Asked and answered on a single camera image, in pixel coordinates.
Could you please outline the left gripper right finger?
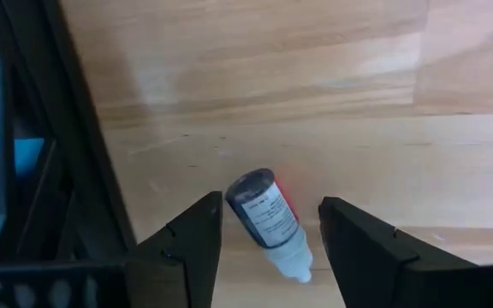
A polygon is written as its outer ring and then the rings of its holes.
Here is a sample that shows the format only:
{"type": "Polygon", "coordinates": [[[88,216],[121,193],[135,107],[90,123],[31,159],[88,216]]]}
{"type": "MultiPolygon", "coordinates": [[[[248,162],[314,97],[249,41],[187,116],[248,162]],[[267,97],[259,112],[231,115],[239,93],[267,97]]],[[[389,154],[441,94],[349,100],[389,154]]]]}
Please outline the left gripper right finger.
{"type": "Polygon", "coordinates": [[[348,307],[483,307],[476,265],[341,198],[318,207],[324,248],[348,307]]]}

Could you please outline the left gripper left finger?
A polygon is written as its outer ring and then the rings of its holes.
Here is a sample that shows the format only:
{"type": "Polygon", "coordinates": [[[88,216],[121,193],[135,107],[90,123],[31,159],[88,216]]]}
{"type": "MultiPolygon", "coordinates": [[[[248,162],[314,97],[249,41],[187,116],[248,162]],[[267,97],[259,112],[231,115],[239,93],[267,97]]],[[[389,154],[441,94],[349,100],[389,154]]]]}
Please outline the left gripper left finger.
{"type": "Polygon", "coordinates": [[[210,308],[222,247],[223,195],[213,191],[128,255],[132,307],[210,308]]]}

